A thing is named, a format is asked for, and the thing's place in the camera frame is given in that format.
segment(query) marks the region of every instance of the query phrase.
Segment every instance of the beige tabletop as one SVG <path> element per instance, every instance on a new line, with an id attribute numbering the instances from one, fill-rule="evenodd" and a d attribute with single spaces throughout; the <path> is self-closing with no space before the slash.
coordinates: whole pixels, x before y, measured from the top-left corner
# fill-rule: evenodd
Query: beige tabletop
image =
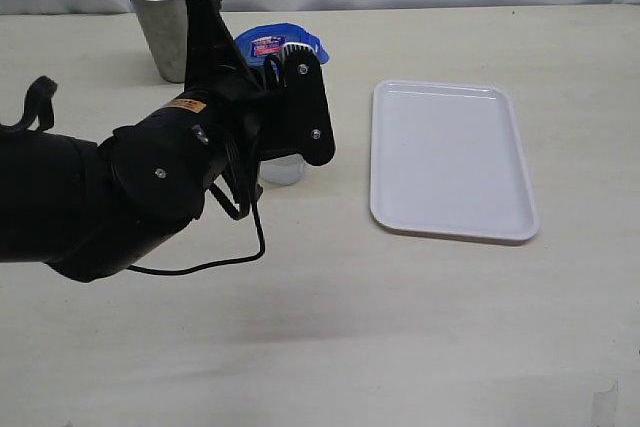
<path id="1" fill-rule="evenodd" d="M 638 425 L 640 8 L 224 18 L 234 34 L 286 21 L 322 38 L 335 159 L 267 188 L 267 254 L 254 264 L 91 284 L 0 265 L 1 425 L 580 427 L 616 381 L 616 425 Z M 55 131 L 95 141 L 180 92 L 160 80 L 131 14 L 2 17 L 0 34 L 5 123 L 43 74 L 59 84 Z M 390 78 L 509 94 L 535 239 L 506 247 L 376 225 L 371 97 Z M 211 201 L 144 265 L 255 249 L 251 222 Z"/>

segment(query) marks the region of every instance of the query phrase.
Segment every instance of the clear plastic container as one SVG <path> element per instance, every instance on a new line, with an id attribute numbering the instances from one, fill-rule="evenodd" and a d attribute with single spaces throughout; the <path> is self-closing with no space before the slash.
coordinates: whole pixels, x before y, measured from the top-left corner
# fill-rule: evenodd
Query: clear plastic container
<path id="1" fill-rule="evenodd" d="M 300 154 L 267 160 L 260 164 L 260 177 L 276 185 L 293 185 L 302 179 L 305 166 Z"/>

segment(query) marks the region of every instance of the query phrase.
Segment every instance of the metal cup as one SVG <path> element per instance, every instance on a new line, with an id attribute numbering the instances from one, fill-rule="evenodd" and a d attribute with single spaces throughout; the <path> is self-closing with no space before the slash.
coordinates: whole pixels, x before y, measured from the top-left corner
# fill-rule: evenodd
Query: metal cup
<path id="1" fill-rule="evenodd" d="M 186 0 L 131 0 L 160 76 L 184 82 L 187 64 Z"/>

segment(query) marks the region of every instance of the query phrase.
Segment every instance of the screw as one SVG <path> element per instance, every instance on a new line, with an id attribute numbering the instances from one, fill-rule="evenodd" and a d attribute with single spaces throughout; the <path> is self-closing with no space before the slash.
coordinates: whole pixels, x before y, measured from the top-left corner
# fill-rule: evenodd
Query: screw
<path id="1" fill-rule="evenodd" d="M 209 137 L 207 137 L 207 134 L 204 133 L 202 127 L 200 127 L 199 125 L 194 125 L 193 127 L 191 127 L 191 131 L 195 134 L 196 138 L 200 142 L 202 142 L 204 145 L 209 145 Z"/>

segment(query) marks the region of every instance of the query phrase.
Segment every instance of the white plastic tray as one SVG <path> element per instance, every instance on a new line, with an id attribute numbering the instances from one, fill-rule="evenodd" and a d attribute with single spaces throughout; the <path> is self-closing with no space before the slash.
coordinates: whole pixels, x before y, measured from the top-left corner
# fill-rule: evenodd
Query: white plastic tray
<path id="1" fill-rule="evenodd" d="M 390 229 L 524 242 L 539 219 L 509 98 L 387 80 L 373 99 L 371 212 Z"/>

